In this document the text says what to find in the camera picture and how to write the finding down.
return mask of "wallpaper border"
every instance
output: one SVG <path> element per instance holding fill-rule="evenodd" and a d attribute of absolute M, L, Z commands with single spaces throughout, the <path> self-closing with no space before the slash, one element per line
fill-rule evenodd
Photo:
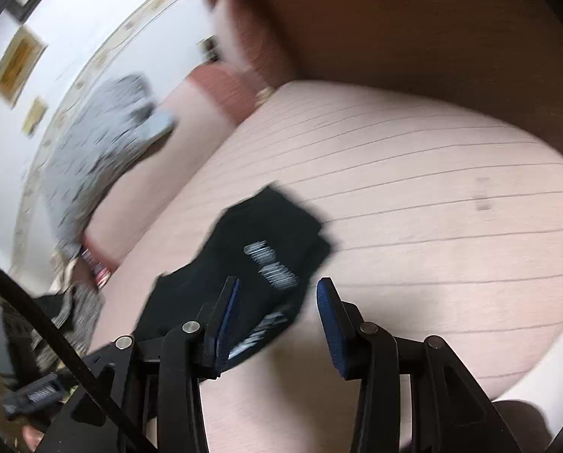
<path fill-rule="evenodd" d="M 80 71 L 47 125 L 41 143 L 28 169 L 20 206 L 15 220 L 13 251 L 9 274 L 20 276 L 26 259 L 30 224 L 38 200 L 41 171 L 48 161 L 53 145 L 65 131 L 92 86 L 118 54 L 154 19 L 178 0 L 147 0 L 132 13 L 101 45 Z"/>

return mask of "gray patterned fabric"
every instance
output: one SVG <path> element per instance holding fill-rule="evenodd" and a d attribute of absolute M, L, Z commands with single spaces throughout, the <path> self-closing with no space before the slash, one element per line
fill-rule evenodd
<path fill-rule="evenodd" d="M 51 322 L 62 331 L 80 356 L 84 356 L 88 350 L 102 307 L 103 296 L 90 284 L 78 281 L 63 293 L 61 310 L 56 317 L 51 318 Z M 32 348 L 41 372 L 52 371 L 59 358 L 36 330 L 32 331 Z"/>
<path fill-rule="evenodd" d="M 98 87 L 57 144 L 42 181 L 57 249 L 68 259 L 107 189 L 174 117 L 154 112 L 145 80 L 131 75 Z"/>

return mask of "red fabric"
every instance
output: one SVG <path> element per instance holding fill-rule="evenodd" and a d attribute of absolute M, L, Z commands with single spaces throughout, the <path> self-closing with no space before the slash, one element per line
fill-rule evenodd
<path fill-rule="evenodd" d="M 256 108 L 256 92 L 224 63 L 200 65 L 187 77 L 239 126 Z"/>

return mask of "metal rivet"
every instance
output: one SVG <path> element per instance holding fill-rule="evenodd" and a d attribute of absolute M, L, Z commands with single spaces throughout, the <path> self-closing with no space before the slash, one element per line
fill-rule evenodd
<path fill-rule="evenodd" d="M 200 330 L 200 324 L 191 320 L 189 322 L 185 322 L 183 324 L 183 330 L 184 332 L 187 332 L 188 334 L 193 334 L 194 332 L 197 332 L 198 330 Z"/>
<path fill-rule="evenodd" d="M 378 326 L 374 322 L 363 322 L 359 326 L 359 329 L 364 334 L 375 334 L 376 332 L 378 332 Z"/>
<path fill-rule="evenodd" d="M 430 347 L 435 349 L 441 349 L 445 345 L 445 341 L 438 335 L 431 335 L 426 341 Z"/>
<path fill-rule="evenodd" d="M 132 338 L 129 337 L 128 335 L 124 335 L 116 339 L 116 347 L 118 349 L 126 349 L 131 344 L 132 344 Z"/>

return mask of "gold picture frame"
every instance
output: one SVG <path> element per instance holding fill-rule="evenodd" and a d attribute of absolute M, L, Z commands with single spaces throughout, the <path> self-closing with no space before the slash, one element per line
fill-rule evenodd
<path fill-rule="evenodd" d="M 20 27 L 0 61 L 0 96 L 13 108 L 46 46 Z"/>

